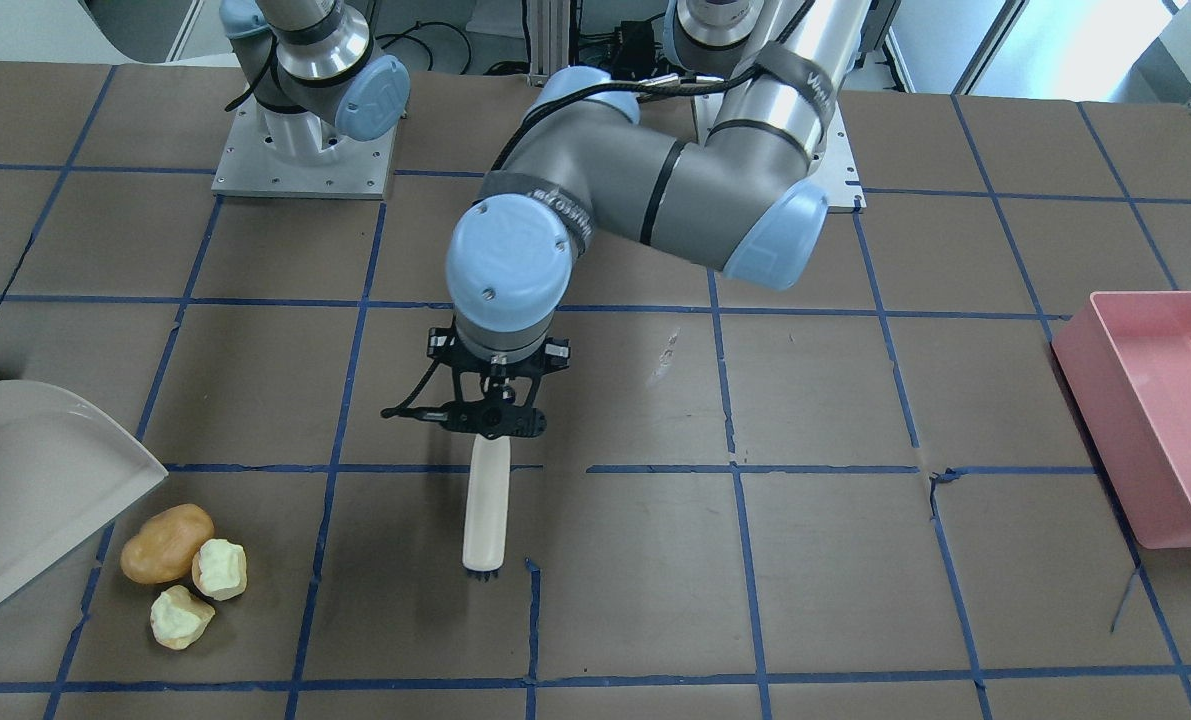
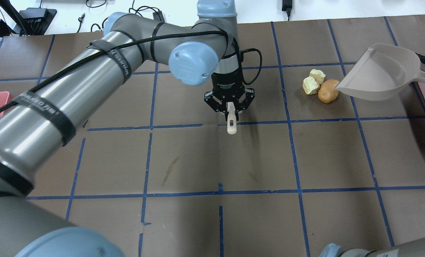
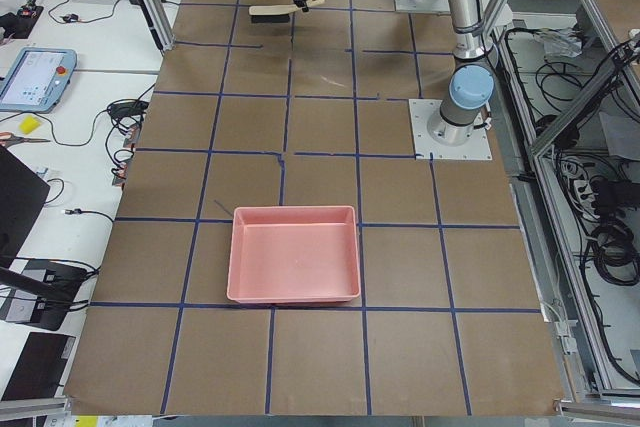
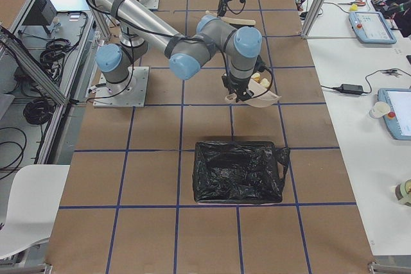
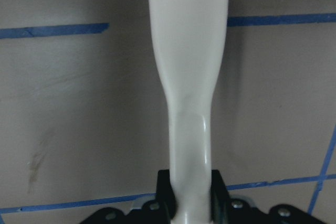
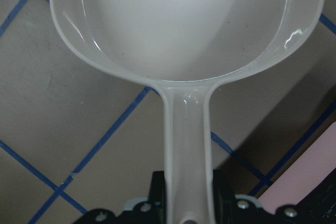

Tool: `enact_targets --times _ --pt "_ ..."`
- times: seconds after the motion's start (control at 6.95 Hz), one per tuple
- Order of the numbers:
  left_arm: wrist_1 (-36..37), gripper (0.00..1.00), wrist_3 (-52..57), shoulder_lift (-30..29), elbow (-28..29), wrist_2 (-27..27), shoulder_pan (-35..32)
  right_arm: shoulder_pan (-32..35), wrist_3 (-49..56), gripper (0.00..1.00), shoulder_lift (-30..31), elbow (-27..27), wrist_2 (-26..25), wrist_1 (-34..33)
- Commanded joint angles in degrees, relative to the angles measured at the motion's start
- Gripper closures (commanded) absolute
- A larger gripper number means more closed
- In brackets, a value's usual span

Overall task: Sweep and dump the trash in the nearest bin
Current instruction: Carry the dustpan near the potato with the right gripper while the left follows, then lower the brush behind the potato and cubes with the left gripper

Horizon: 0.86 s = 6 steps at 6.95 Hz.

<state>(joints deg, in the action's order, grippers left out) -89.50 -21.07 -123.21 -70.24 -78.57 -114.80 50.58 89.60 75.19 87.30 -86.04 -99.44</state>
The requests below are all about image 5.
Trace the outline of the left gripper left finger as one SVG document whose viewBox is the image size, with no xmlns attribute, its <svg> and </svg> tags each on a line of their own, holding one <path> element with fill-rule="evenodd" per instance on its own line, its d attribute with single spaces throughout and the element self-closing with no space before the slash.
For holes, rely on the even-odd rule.
<svg viewBox="0 0 336 224">
<path fill-rule="evenodd" d="M 155 194 L 155 199 L 164 206 L 170 223 L 178 223 L 179 201 L 171 184 L 169 169 L 158 171 Z"/>
</svg>

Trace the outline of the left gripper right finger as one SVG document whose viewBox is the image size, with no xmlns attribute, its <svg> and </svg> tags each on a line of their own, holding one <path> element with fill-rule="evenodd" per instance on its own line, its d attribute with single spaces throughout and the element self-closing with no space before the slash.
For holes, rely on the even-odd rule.
<svg viewBox="0 0 336 224">
<path fill-rule="evenodd" d="M 216 224 L 228 224 L 230 195 L 219 170 L 213 169 L 211 176 L 211 220 Z"/>
</svg>

